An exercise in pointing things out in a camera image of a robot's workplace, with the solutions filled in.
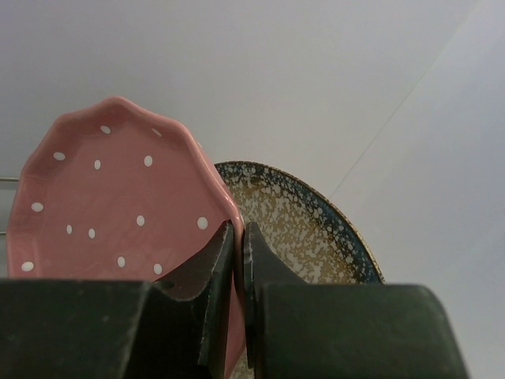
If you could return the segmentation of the speckled beige round plate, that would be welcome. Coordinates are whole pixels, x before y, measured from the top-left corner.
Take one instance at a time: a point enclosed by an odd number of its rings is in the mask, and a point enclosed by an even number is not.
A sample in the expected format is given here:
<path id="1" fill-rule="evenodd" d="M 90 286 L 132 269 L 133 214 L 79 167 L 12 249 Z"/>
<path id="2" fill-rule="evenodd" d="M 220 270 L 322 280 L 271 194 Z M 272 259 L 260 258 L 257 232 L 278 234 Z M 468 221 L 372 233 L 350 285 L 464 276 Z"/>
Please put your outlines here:
<path id="1" fill-rule="evenodd" d="M 357 228 L 324 195 L 264 163 L 231 160 L 216 170 L 239 207 L 281 261 L 310 284 L 384 284 Z"/>

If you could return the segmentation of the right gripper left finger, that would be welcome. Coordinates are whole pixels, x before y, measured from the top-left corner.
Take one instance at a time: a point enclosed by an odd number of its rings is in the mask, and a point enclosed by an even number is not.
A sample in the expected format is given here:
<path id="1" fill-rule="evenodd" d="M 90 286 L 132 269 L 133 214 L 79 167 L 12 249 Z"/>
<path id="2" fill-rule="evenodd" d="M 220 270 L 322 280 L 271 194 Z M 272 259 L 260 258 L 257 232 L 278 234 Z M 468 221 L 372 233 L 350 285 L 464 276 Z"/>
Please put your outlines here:
<path id="1" fill-rule="evenodd" d="M 223 222 L 204 248 L 156 281 L 168 297 L 162 349 L 172 366 L 222 366 L 226 354 L 234 229 Z"/>

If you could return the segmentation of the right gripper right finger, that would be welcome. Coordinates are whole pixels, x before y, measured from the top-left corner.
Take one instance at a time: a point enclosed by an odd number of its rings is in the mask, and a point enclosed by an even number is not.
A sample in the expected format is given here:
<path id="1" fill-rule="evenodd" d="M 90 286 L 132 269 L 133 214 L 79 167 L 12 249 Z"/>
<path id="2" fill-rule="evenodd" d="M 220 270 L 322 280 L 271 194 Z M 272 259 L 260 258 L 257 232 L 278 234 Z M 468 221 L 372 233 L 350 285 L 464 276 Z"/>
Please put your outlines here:
<path id="1" fill-rule="evenodd" d="M 243 238 L 243 286 L 248 368 L 254 369 L 260 335 L 260 288 L 267 283 L 306 284 L 270 248 L 256 222 L 247 223 Z"/>

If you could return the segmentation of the pink dotted scalloped plate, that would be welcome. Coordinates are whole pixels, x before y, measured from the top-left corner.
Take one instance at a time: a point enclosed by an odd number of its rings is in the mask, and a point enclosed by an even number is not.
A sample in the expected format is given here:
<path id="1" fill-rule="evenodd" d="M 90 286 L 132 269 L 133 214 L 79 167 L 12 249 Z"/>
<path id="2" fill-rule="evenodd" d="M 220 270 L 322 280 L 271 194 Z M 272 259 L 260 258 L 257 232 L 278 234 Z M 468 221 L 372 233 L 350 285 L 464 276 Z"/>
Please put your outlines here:
<path id="1" fill-rule="evenodd" d="M 172 366 L 156 281 L 230 221 L 222 366 Z M 227 378 L 245 348 L 233 266 L 244 226 L 179 122 L 120 97 L 59 117 L 21 172 L 1 282 L 4 378 Z"/>

